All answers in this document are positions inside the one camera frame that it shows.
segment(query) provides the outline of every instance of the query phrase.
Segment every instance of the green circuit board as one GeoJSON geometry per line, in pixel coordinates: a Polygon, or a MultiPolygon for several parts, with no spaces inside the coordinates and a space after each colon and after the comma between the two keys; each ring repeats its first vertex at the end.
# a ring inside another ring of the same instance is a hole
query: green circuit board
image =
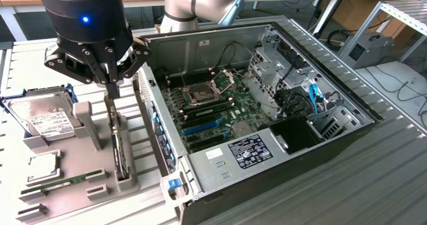
{"type": "Polygon", "coordinates": [[[240,136],[236,132],[237,126],[235,127],[235,124],[240,121],[247,122],[248,126],[245,128],[245,132],[249,130],[255,132],[259,126],[269,121],[268,116],[257,106],[257,101],[253,99],[248,89],[245,89],[247,86],[243,80],[236,74],[232,76],[232,80],[233,84],[231,83],[229,77],[223,72],[213,79],[219,91],[223,91],[228,87],[220,95],[217,92],[208,90],[209,87],[212,88],[212,83],[209,81],[187,85],[185,87],[161,89],[163,98],[173,118],[181,141],[191,153],[239,138],[240,136]],[[183,118],[183,110],[197,109],[197,106],[209,105],[215,101],[224,100],[231,101],[225,101],[223,105],[215,105],[212,108],[209,107],[205,109],[205,112],[208,112],[205,116],[203,116],[204,112],[187,113],[188,117],[191,114],[203,114],[201,117],[197,118],[199,120],[203,120],[204,117],[208,116],[211,118],[211,122],[217,122],[215,127],[203,129],[201,131],[187,135],[185,130],[192,128],[197,129],[205,123],[200,122],[200,124],[181,128],[183,125],[191,121],[183,118]]]}

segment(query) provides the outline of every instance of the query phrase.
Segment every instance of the robotic arm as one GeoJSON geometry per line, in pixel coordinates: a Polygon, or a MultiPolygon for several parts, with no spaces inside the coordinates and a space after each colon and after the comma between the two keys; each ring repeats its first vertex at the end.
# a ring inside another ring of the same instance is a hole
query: robotic arm
{"type": "Polygon", "coordinates": [[[131,78],[149,57],[133,39],[123,0],[41,0],[57,33],[57,46],[44,65],[84,84],[105,85],[120,97],[117,83],[131,78]]]}

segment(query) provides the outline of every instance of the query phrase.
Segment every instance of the blue led light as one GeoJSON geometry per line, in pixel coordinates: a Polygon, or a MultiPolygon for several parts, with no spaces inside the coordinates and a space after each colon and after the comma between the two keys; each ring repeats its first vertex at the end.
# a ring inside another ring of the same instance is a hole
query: blue led light
{"type": "Polygon", "coordinates": [[[83,21],[85,24],[88,24],[88,23],[91,22],[91,19],[89,19],[88,16],[84,16],[84,17],[81,18],[81,21],[83,21]]]}

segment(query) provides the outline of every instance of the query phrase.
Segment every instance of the hard drive label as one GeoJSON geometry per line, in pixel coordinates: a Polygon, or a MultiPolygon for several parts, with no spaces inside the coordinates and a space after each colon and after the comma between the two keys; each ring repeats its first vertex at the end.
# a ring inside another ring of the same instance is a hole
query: hard drive label
{"type": "Polygon", "coordinates": [[[259,135],[228,144],[228,147],[243,169],[252,167],[273,157],[259,135]]]}
{"type": "Polygon", "coordinates": [[[72,123],[64,111],[28,117],[28,121],[43,138],[73,131],[72,123]]]}

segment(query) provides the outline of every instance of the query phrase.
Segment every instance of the blue pcie slot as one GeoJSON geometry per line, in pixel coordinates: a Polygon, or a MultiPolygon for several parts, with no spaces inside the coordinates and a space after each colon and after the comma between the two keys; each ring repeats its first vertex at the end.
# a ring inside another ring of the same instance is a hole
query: blue pcie slot
{"type": "Polygon", "coordinates": [[[200,126],[196,126],[193,128],[184,130],[183,134],[184,136],[187,136],[187,135],[196,134],[204,130],[217,128],[220,126],[220,123],[221,123],[221,119],[217,119],[216,121],[211,121],[200,126]]]}

